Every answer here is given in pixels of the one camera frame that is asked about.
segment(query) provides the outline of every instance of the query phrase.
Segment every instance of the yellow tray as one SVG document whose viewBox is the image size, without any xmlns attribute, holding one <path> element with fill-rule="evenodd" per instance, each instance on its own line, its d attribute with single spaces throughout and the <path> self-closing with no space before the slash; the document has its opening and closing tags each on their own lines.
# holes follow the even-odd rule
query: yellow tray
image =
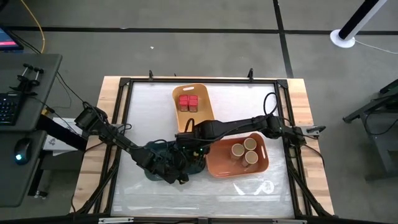
<svg viewBox="0 0 398 224">
<path fill-rule="evenodd" d="M 181 112 L 178 101 L 180 95 L 196 95 L 198 96 L 198 111 Z M 177 114 L 177 124 L 178 131 L 180 133 L 184 132 L 187 121 L 193 118 L 195 124 L 199 124 L 202 121 L 214 120 L 213 110 L 211 108 L 211 103 L 209 99 L 209 94 L 207 88 L 204 84 L 194 83 L 184 86 L 178 86 L 173 90 L 173 99 L 175 104 L 175 112 Z M 192 130 L 192 123 L 189 124 L 188 131 Z"/>
</svg>

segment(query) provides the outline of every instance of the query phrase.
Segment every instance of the keyboard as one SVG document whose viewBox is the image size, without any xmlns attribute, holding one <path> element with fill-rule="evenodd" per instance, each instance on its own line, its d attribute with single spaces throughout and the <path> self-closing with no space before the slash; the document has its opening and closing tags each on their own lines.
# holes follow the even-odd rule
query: keyboard
<svg viewBox="0 0 398 224">
<path fill-rule="evenodd" d="M 0 93 L 0 126 L 15 125 L 21 108 L 20 93 Z"/>
</svg>

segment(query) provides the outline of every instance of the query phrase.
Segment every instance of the brown cup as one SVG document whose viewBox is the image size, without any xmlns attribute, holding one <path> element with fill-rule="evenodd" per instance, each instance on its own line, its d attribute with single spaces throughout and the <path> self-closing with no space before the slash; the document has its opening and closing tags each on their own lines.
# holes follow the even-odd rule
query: brown cup
<svg viewBox="0 0 398 224">
<path fill-rule="evenodd" d="M 242 160 L 242 165 L 244 167 L 250 166 L 255 164 L 259 160 L 259 156 L 254 151 L 249 151 L 244 155 Z"/>
<path fill-rule="evenodd" d="M 244 147 L 241 144 L 234 144 L 231 147 L 231 159 L 237 160 L 244 154 Z"/>
<path fill-rule="evenodd" d="M 247 149 L 248 151 L 252 151 L 255 150 L 257 147 L 257 142 L 256 140 L 254 140 L 253 138 L 247 138 L 244 140 L 243 142 L 243 146 L 245 149 Z"/>
</svg>

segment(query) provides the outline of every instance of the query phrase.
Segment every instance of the yellow cable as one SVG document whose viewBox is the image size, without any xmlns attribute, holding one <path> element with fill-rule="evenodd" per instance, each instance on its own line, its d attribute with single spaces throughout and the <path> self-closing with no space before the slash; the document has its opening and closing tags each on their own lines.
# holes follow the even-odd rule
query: yellow cable
<svg viewBox="0 0 398 224">
<path fill-rule="evenodd" d="M 40 33 L 42 34 L 42 38 L 43 38 L 43 45 L 42 45 L 42 50 L 40 51 L 40 53 L 44 52 L 44 47 L 45 47 L 45 38 L 44 38 L 44 33 L 42 30 L 42 26 L 40 26 L 39 22 L 37 21 L 36 17 L 33 15 L 32 11 L 29 9 L 29 7 L 27 7 L 26 3 L 24 2 L 24 0 L 21 0 L 21 2 L 23 3 L 23 5 L 25 6 L 25 8 L 28 10 L 29 14 L 32 16 L 33 20 L 36 22 L 37 26 L 40 29 Z"/>
</svg>

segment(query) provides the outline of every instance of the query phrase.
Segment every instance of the wooden table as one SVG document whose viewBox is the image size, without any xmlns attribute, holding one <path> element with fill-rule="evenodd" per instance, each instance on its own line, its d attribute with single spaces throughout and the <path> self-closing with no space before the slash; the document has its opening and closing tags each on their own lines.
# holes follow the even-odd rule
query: wooden table
<svg viewBox="0 0 398 224">
<path fill-rule="evenodd" d="M 102 109 L 108 114 L 109 122 L 113 115 L 113 110 L 116 102 L 116 95 L 118 93 L 119 81 L 121 77 L 104 77 L 104 81 L 101 87 L 101 92 L 99 94 L 97 107 Z M 305 84 L 303 79 L 287 79 L 289 84 L 290 99 L 292 103 L 292 109 L 294 113 L 295 123 L 297 126 L 311 126 L 313 125 L 312 114 L 310 109 L 310 104 L 308 101 L 307 91 L 305 89 Z M 126 99 L 127 88 L 123 93 L 121 101 L 121 109 L 119 110 L 119 121 L 121 123 L 121 117 L 124 108 L 124 102 Z M 307 139 L 307 144 L 317 151 L 319 151 L 318 141 L 314 139 Z M 92 136 L 88 141 L 87 147 L 91 147 L 98 144 L 100 141 L 98 137 Z M 78 210 L 83 206 L 83 204 L 88 200 L 91 194 L 94 192 L 98 185 L 101 175 L 101 169 L 103 166 L 104 155 L 105 155 L 105 145 L 98 146 L 90 151 L 88 151 L 83 159 L 83 163 L 80 169 L 80 175 L 77 182 L 75 196 L 73 198 L 73 204 Z M 113 162 L 115 149 L 113 150 L 109 166 Z M 318 200 L 322 204 L 323 208 L 333 214 L 333 207 L 331 204 L 330 193 L 328 183 L 326 181 L 325 170 L 323 168 L 322 159 L 313 151 L 307 147 L 302 147 L 302 160 L 305 171 L 305 178 L 307 180 L 307 186 Z M 300 209 L 304 212 L 304 203 L 301 190 L 297 187 L 298 201 L 300 204 Z M 101 204 L 100 211 L 102 212 L 106 206 L 106 200 L 108 196 L 109 188 L 105 188 L 104 196 Z"/>
</svg>

